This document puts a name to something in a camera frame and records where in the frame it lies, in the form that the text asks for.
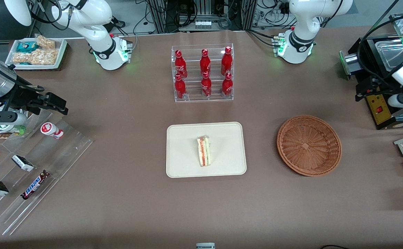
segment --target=snickers logo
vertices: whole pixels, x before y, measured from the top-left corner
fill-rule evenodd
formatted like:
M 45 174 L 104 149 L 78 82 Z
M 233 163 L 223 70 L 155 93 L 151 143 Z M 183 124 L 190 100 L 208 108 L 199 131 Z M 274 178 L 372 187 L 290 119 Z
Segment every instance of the snickers logo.
M 35 178 L 35 180 L 33 181 L 33 183 L 29 186 L 28 189 L 26 189 L 25 194 L 28 195 L 32 189 L 34 189 L 34 187 L 42 180 L 42 178 L 40 177 L 40 175 Z

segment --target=white tray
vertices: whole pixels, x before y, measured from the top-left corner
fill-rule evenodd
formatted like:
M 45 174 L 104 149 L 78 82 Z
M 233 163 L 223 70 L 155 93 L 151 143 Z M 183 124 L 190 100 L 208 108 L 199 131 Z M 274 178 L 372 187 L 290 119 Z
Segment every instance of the white tray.
M 52 70 L 52 69 L 57 69 L 60 66 L 60 63 L 62 62 L 62 58 L 64 55 L 64 51 L 66 50 L 67 46 L 67 41 L 63 38 L 49 38 L 53 41 L 55 41 L 55 48 L 58 49 L 58 56 L 57 59 L 55 60 L 54 65 L 25 65 L 25 64 L 15 64 L 15 69 L 17 70 Z M 10 49 L 10 52 L 8 54 L 8 57 L 6 58 L 5 64 L 10 65 L 12 63 L 12 57 L 14 52 L 17 50 L 17 46 L 19 43 L 24 43 L 24 42 L 31 42 L 35 41 L 35 38 L 24 38 L 18 41 L 14 41 L 12 44 L 12 47 Z
M 212 164 L 200 167 L 197 137 L 208 135 Z M 246 172 L 243 128 L 238 122 L 169 126 L 166 174 L 170 178 L 242 175 Z

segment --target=yellow panel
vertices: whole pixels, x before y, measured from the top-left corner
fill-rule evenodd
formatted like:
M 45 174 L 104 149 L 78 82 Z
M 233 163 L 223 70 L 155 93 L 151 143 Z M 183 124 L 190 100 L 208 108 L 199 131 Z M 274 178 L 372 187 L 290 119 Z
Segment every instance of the yellow panel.
M 367 103 L 369 104 L 370 111 L 374 115 L 375 123 L 377 123 L 377 125 L 391 118 L 391 112 L 387 107 L 383 94 L 370 95 L 367 96 L 366 99 Z M 378 107 L 381 107 L 383 111 L 377 112 Z

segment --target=snickers bar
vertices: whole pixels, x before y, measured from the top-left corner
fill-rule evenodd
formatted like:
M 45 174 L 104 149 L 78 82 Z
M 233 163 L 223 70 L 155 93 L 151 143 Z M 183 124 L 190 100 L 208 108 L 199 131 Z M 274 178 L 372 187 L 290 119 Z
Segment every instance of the snickers bar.
M 21 194 L 21 197 L 23 197 L 24 200 L 27 200 L 31 195 L 40 187 L 40 185 L 45 181 L 45 179 L 49 176 L 50 174 L 46 171 L 43 170 L 42 173 L 40 173 L 37 178 L 31 183 L 28 189 Z

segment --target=acrylic bottle rack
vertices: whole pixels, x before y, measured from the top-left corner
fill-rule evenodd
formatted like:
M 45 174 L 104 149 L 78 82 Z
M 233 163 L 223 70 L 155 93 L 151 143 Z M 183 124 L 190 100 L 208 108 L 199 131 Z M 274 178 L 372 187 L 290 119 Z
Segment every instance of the acrylic bottle rack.
M 222 82 L 225 77 L 221 74 L 221 59 L 225 53 L 225 47 L 230 46 L 232 48 L 232 80 L 235 85 L 234 79 L 234 68 L 235 58 L 233 56 L 234 49 L 233 44 L 210 44 L 210 45 L 188 45 L 188 46 L 172 46 L 171 51 L 171 68 L 172 68 L 172 79 L 173 79 L 173 89 L 174 89 L 174 99 L 175 102 L 202 102 L 202 101 L 232 101 L 233 100 L 233 87 L 232 94 L 228 97 L 223 97 L 222 92 Z M 207 49 L 209 52 L 209 58 L 211 60 L 211 76 L 212 81 L 212 95 L 208 98 L 201 95 L 201 72 L 200 72 L 200 59 L 201 50 Z M 186 61 L 187 67 L 187 78 L 184 79 L 186 83 L 186 99 L 179 99 L 175 90 L 175 51 L 181 50 L 184 60 Z

